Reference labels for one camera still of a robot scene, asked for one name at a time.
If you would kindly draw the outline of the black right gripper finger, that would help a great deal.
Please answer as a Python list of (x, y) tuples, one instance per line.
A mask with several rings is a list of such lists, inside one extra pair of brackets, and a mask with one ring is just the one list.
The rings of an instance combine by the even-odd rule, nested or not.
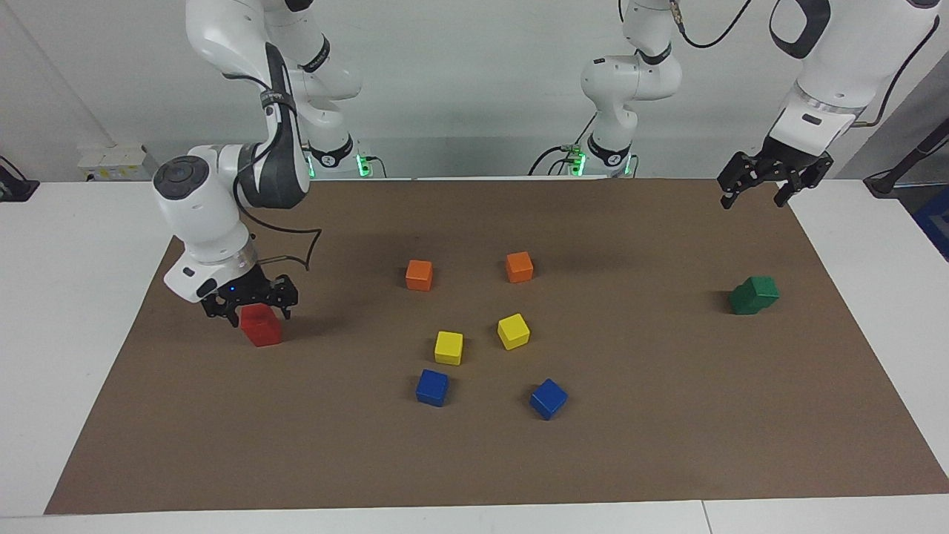
[(207, 295), (202, 298), (201, 307), (207, 317), (223, 317), (227, 319), (231, 327), (239, 327), (239, 317), (237, 314), (237, 304), (228, 300), (220, 300), (218, 295)]
[(271, 281), (271, 307), (278, 308), (282, 317), (291, 319), (291, 309), (298, 302), (298, 290), (289, 276), (278, 276)]

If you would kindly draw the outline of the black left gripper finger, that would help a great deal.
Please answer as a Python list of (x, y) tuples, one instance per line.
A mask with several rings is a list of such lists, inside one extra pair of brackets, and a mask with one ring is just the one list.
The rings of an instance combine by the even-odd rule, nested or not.
[(778, 193), (774, 196), (776, 206), (783, 208), (797, 193), (804, 189), (816, 188), (831, 166), (833, 166), (831, 156), (820, 156), (814, 163), (804, 167), (803, 170), (790, 173), (789, 178), (780, 186)]
[(755, 162), (744, 152), (736, 152), (718, 174), (718, 185), (721, 187), (721, 205), (724, 209), (732, 208), (738, 196), (748, 188), (755, 186), (753, 176)]

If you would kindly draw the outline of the green wooden cube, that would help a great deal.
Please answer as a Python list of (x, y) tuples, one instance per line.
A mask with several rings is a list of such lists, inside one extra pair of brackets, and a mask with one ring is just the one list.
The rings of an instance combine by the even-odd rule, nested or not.
[(776, 281), (770, 276), (752, 276), (742, 284), (744, 302), (747, 306), (765, 309), (780, 298)]
[(739, 286), (729, 294), (729, 304), (733, 314), (754, 315), (768, 308), (773, 303), (772, 295), (766, 291), (757, 291), (752, 286)]

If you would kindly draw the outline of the black stand with pole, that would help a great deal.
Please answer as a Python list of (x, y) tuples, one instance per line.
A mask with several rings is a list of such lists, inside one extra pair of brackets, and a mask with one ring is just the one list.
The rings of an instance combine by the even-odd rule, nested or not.
[(929, 156), (936, 154), (940, 149), (949, 145), (949, 117), (940, 122), (934, 131), (930, 132), (908, 155), (897, 162), (891, 169), (880, 171), (863, 179), (869, 192), (875, 197), (888, 197), (897, 185), (897, 182), (915, 165), (925, 161)]

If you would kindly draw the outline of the blue crate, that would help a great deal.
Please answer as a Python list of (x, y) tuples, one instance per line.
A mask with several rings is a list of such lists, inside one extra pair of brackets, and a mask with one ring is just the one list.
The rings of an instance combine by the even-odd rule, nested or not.
[(916, 209), (912, 219), (949, 263), (949, 185)]

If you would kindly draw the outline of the brown table mat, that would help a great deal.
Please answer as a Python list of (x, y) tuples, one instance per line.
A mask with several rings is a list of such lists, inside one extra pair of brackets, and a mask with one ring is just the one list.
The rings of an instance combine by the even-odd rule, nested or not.
[[(173, 241), (47, 512), (949, 493), (773, 190), (725, 211), (709, 180), (317, 183), (268, 214), (323, 235), (310, 271), (267, 269), (300, 292), (267, 348), (171, 293)], [(413, 258), (430, 291), (406, 288)], [(780, 298), (733, 314), (752, 276)], [(441, 408), (424, 369), (450, 378)], [(529, 405), (547, 378), (569, 393), (550, 421)]]

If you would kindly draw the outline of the yellow wooden cube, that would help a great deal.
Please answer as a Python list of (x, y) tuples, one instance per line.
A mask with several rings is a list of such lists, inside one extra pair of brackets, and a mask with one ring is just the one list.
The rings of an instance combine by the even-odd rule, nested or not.
[(463, 357), (464, 336), (460, 332), (437, 332), (434, 361), (442, 365), (459, 366)]
[(531, 329), (522, 314), (513, 314), (498, 321), (496, 332), (507, 351), (522, 347), (531, 338)]

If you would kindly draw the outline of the blue wooden cube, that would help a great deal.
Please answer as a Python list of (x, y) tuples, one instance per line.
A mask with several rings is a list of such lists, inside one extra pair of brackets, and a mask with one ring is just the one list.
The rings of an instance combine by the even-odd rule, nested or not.
[(541, 419), (550, 421), (566, 405), (569, 393), (555, 380), (547, 378), (533, 389), (529, 405)]
[(424, 369), (420, 373), (416, 388), (414, 388), (414, 396), (416, 396), (417, 402), (441, 408), (445, 405), (449, 386), (450, 378), (446, 373)]

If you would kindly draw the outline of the white power strip box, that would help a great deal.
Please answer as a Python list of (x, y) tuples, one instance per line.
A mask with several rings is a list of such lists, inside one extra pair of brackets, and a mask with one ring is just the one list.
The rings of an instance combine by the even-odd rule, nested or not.
[(152, 180), (157, 168), (159, 163), (144, 145), (131, 143), (86, 152), (77, 165), (77, 172), (79, 179), (85, 182), (136, 182)]

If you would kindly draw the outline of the black clamp mount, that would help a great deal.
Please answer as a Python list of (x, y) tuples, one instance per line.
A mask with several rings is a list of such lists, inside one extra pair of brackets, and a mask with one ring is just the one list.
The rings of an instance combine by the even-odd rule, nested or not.
[(0, 202), (27, 202), (41, 183), (28, 179), (8, 158), (0, 154)]

